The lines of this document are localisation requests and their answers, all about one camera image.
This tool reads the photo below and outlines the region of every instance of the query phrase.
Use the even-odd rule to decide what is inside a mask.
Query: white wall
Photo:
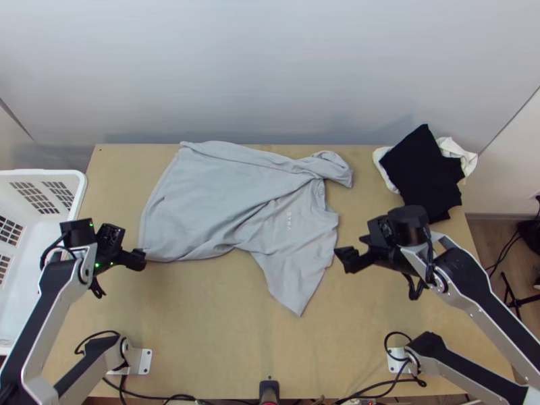
[[[533,0],[19,0],[0,97],[51,153],[96,142],[479,151],[540,83]]]
[[[540,90],[481,154],[463,187],[468,213],[536,213],[540,194]]]
[[[25,131],[0,107],[0,170],[22,168],[16,156],[32,144]]]

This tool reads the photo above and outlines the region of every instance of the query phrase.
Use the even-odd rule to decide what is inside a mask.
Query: folded clothing pile
[[[449,219],[448,210],[461,205],[461,159],[442,155],[427,124],[386,152],[379,163],[406,205],[425,208],[429,223]]]

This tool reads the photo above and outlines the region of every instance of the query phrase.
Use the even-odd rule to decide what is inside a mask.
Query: wrinkled fabric
[[[154,261],[247,250],[270,293],[301,315],[330,266],[338,214],[324,179],[352,186],[336,153],[291,159],[228,142],[181,142],[141,217],[139,246]]]

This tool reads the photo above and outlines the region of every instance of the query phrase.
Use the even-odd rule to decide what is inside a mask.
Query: white laundry basket
[[[39,297],[39,259],[77,218],[86,176],[76,170],[0,171],[0,355],[9,354]]]

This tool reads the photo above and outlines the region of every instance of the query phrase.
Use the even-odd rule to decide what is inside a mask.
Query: black cable
[[[435,263],[433,263],[433,242],[431,241],[431,232],[429,228],[424,228],[424,235],[426,236],[427,243],[427,263],[426,263],[426,283],[433,284],[435,280],[433,279],[433,269]]]
[[[101,336],[101,335],[107,335],[107,334],[112,334],[112,335],[115,335],[115,336],[120,336],[120,333],[118,333],[117,331],[114,331],[114,330],[105,330],[105,331],[101,331],[101,332],[96,332],[96,333],[93,333],[92,335],[90,336],[87,336],[86,338],[84,338],[82,340],[82,342],[80,342],[77,347],[75,348],[74,350],[74,353],[75,354],[84,354],[84,351],[81,350],[81,347],[90,339],[93,339],[97,336]],[[168,401],[172,401],[172,400],[183,400],[183,401],[196,401],[197,399],[194,397],[194,396],[191,396],[191,395],[187,395],[187,394],[175,394],[173,396],[169,396],[169,397],[161,397],[161,396],[148,396],[148,395],[142,395],[142,394],[137,394],[136,392],[131,392],[131,391],[128,391],[126,390],[126,380],[128,379],[128,376],[127,375],[122,375],[121,378],[120,378],[120,385],[115,385],[113,384],[112,382],[110,382],[107,378],[102,378],[102,380],[109,386],[109,387],[112,387],[114,389],[116,389],[118,391],[118,396],[120,398],[120,401],[122,402],[122,405],[126,405],[126,399],[124,398],[124,394],[127,394],[127,395],[131,395],[131,396],[134,396],[135,398],[141,398],[143,400],[160,400],[160,401],[165,401],[164,404],[168,403]],[[208,405],[213,405],[210,401],[201,401],[201,402],[204,402],[205,404],[208,404]]]
[[[412,339],[409,337],[409,335],[406,335],[405,333],[403,332],[399,332],[399,331],[393,331],[393,332],[390,332],[389,334],[387,334],[384,338],[384,351],[388,354],[388,356],[392,357],[394,360],[396,361],[407,361],[408,360],[408,357],[405,357],[405,358],[398,358],[398,357],[395,357],[389,350],[388,350],[388,339],[391,338],[392,336],[394,335],[401,335],[401,336],[404,336],[405,338],[409,339],[409,343],[412,342]]]
[[[124,385],[126,384],[126,379],[128,379],[127,374],[124,374],[120,377],[120,386],[118,389],[118,396],[120,397],[120,402],[122,403],[122,405],[127,405],[126,400],[124,399]]]
[[[120,387],[118,385],[115,385],[114,383],[110,382],[110,380],[108,380],[107,378],[102,378],[103,382],[106,383],[109,387],[111,388],[114,388],[116,389],[117,391],[120,390]],[[186,394],[176,394],[176,395],[173,395],[173,396],[170,396],[170,397],[160,397],[160,396],[150,396],[150,395],[143,395],[143,394],[137,394],[136,392],[132,392],[132,391],[128,391],[126,390],[124,387],[122,388],[122,393],[123,394],[126,394],[126,395],[131,395],[135,398],[141,398],[143,400],[160,400],[160,401],[166,401],[166,400],[169,400],[173,397],[180,397],[180,396],[183,396],[182,400],[185,400],[185,401],[195,401],[196,398],[195,397],[192,397],[191,395],[186,395]]]
[[[510,238],[510,240],[508,241],[508,243],[506,245],[504,245],[504,247],[502,248],[501,252],[499,253],[499,257],[497,258],[497,261],[495,262],[495,264],[489,266],[489,267],[486,267],[485,270],[488,271],[490,269],[493,269],[491,270],[491,273],[489,274],[489,278],[491,278],[493,276],[493,274],[495,274],[495,272],[497,271],[497,268],[499,267],[499,265],[502,263],[502,261],[504,259],[506,259],[506,255],[508,254],[508,252],[510,251],[510,248],[519,240],[521,239],[521,236],[518,236],[517,238],[515,238],[516,234],[517,234],[518,231],[516,231],[516,233],[514,235],[512,235],[512,237]]]
[[[101,335],[107,335],[108,333],[110,333],[110,334],[112,334],[114,336],[120,336],[120,333],[118,333],[116,331],[113,331],[113,330],[107,330],[107,331],[101,331],[101,332],[93,333],[92,335],[87,336],[86,338],[84,338],[84,340],[77,345],[77,347],[75,348],[74,353],[77,354],[77,355],[84,354],[84,351],[81,350],[81,347],[82,347],[83,344],[85,344],[90,339],[96,338],[97,336],[101,336]]]
[[[401,369],[398,371],[398,374],[396,375],[396,378],[393,379],[393,380],[389,380],[389,381],[383,381],[381,383],[377,383],[377,384],[373,384],[371,386],[369,386],[368,388],[364,388],[360,391],[357,391],[355,392],[354,394],[346,397],[346,398],[342,398],[340,400],[337,400],[334,402],[335,405],[341,405],[343,404],[344,402],[347,402],[348,400],[352,400],[352,399],[361,399],[361,400],[368,400],[368,399],[375,399],[375,398],[382,398],[382,397],[385,397],[386,395],[388,395],[393,389],[394,387],[396,386],[397,383],[410,383],[410,382],[415,382],[417,383],[419,386],[421,387],[426,387],[427,386],[427,383],[424,381],[424,380],[421,380],[419,379],[418,377],[414,377],[413,378],[409,378],[409,379],[403,379],[403,380],[400,380],[400,376],[401,374],[403,373],[403,370],[405,369],[405,367],[408,366],[408,364],[411,362],[410,359],[407,359],[406,362],[403,363],[403,365],[401,366]],[[377,395],[371,395],[371,396],[363,396],[362,394],[368,392],[368,391],[371,391],[372,389],[375,389],[375,388],[378,388],[378,387],[382,387],[384,385],[390,385],[390,388],[387,389],[386,391],[384,391],[382,394],[377,394]]]
[[[538,208],[538,211],[536,212],[536,215],[535,217],[533,218],[533,221],[536,221],[538,218],[540,217],[540,207]],[[519,240],[521,239],[521,236],[518,235],[519,233],[519,230],[516,230],[514,232],[514,234],[510,237],[510,239],[508,240],[508,242],[506,242],[506,244],[503,246],[503,248],[501,249],[501,252],[499,253],[499,256],[497,257],[497,260],[496,262],[494,262],[494,264],[492,264],[491,266],[489,267],[486,267],[485,270],[486,272],[490,269],[493,269],[491,270],[491,273],[489,274],[489,278],[491,278],[491,276],[493,276],[493,274],[495,274],[495,272],[497,271],[497,268],[499,267],[499,265],[502,263],[502,261],[506,258],[506,256],[508,255],[508,252],[510,251],[511,247]]]
[[[49,245],[48,248],[46,248],[43,253],[41,254],[41,258],[39,259],[39,268],[40,270],[43,270],[43,268],[45,267],[45,260],[47,260],[47,255],[49,255],[49,253],[51,252],[51,250],[53,250],[54,248],[61,248],[61,249],[64,249],[66,251],[68,251],[71,256],[73,257],[73,259],[75,259],[75,255],[74,253],[69,250],[68,248],[65,248],[63,246],[58,246],[58,244],[60,242],[62,242],[62,240],[69,234],[69,232],[64,232],[62,235],[60,235],[60,237],[58,239],[56,239],[51,245]]]

